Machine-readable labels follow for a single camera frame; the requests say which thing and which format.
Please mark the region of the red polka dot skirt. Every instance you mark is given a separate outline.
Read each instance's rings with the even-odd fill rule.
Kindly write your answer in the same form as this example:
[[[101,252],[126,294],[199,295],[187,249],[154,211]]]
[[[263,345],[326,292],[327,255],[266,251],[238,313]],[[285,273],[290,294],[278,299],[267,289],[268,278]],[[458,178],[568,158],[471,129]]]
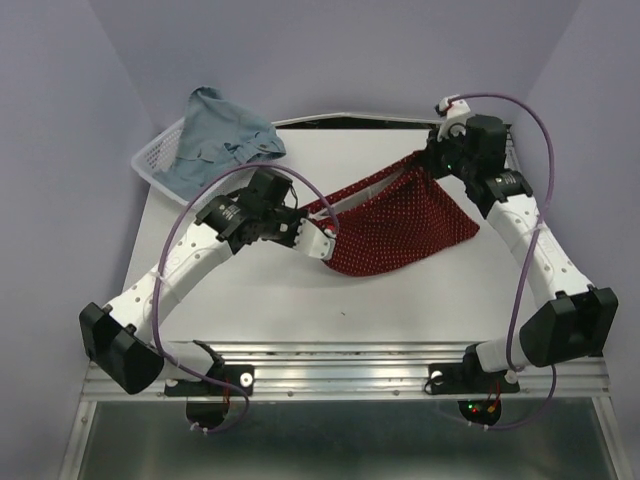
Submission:
[[[479,225],[414,151],[327,196],[339,221],[328,268],[350,277],[389,273],[472,239]]]

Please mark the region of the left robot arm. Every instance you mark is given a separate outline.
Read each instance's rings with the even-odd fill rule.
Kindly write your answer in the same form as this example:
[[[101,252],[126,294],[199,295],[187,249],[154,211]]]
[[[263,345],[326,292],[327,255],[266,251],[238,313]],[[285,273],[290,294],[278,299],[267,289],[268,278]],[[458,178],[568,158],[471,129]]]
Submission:
[[[296,248],[307,213],[285,198],[298,173],[260,165],[248,186],[209,200],[182,238],[169,236],[158,263],[128,290],[79,314],[89,359],[126,393],[138,394],[175,361],[162,344],[160,325],[215,268],[258,240]]]

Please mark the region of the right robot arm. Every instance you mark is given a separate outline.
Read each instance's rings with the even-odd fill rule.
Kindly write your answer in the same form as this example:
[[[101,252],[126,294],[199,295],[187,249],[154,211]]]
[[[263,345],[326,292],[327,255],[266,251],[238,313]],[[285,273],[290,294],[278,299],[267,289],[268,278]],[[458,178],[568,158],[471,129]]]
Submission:
[[[506,244],[530,287],[536,312],[498,340],[476,345],[460,366],[463,384],[482,390],[496,372],[546,367],[601,355],[619,302],[570,260],[546,225],[523,175],[506,165],[507,128],[494,116],[443,113],[429,135],[422,163],[440,179],[453,176],[469,200]]]

